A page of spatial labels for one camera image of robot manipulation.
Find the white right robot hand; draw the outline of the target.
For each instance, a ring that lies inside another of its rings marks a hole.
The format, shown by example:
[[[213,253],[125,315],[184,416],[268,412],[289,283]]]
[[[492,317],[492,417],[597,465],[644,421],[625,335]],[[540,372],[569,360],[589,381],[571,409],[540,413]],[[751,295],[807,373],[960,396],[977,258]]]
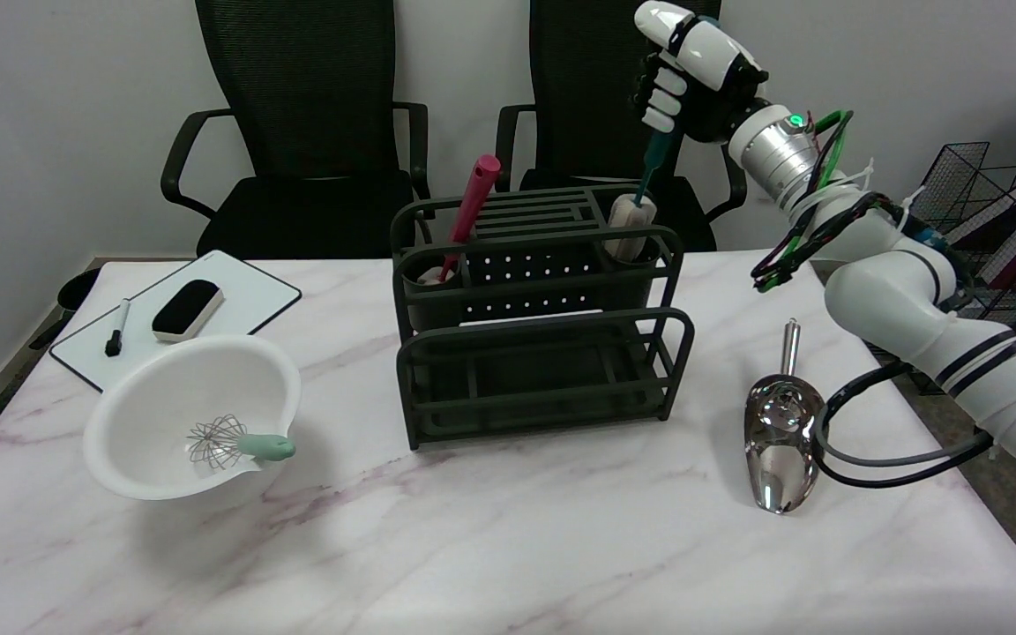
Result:
[[[634,12],[634,25],[654,48],[634,96],[634,108],[650,129],[722,145],[761,108],[769,73],[716,20],[681,5],[646,1]]]

